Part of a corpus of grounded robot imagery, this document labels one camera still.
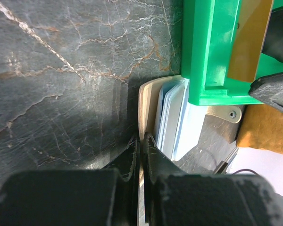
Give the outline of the green plastic bin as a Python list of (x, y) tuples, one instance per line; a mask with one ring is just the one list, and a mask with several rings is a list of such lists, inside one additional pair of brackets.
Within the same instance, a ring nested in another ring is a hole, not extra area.
[[(181, 74), (189, 80), (188, 100), (193, 105), (259, 103), (249, 95), (252, 82), (228, 77), (241, 3), (242, 0), (183, 2)], [(283, 0), (274, 0), (271, 14), (280, 9)], [(283, 63), (261, 51), (255, 80), (282, 72)]]

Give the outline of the gold credit card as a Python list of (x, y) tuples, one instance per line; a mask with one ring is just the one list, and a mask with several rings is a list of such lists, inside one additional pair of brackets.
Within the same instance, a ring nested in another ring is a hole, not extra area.
[(273, 0), (243, 0), (233, 44), (228, 77), (255, 80)]

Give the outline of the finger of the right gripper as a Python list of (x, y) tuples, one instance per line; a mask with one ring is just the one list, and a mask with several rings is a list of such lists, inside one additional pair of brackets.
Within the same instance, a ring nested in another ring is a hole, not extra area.
[(283, 113), (283, 72), (256, 79), (249, 95)]
[(262, 52), (283, 63), (283, 9), (271, 14)]

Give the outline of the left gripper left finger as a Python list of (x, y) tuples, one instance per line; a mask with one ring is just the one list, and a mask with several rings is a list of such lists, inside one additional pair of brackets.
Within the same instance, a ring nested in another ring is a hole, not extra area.
[(101, 169), (24, 171), (0, 190), (0, 226), (136, 226), (140, 141)]

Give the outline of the beige leather card holder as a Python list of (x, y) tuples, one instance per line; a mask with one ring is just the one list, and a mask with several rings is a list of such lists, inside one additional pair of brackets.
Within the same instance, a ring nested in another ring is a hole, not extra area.
[(237, 149), (242, 105), (196, 106), (188, 102), (187, 79), (151, 80), (139, 88), (140, 139), (150, 133), (158, 149), (188, 173), (216, 173)]

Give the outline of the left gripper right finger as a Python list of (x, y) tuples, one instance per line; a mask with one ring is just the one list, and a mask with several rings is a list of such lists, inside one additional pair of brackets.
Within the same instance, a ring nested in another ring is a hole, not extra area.
[(250, 174), (189, 174), (143, 140), (145, 221), (150, 226), (283, 226), (271, 185)]

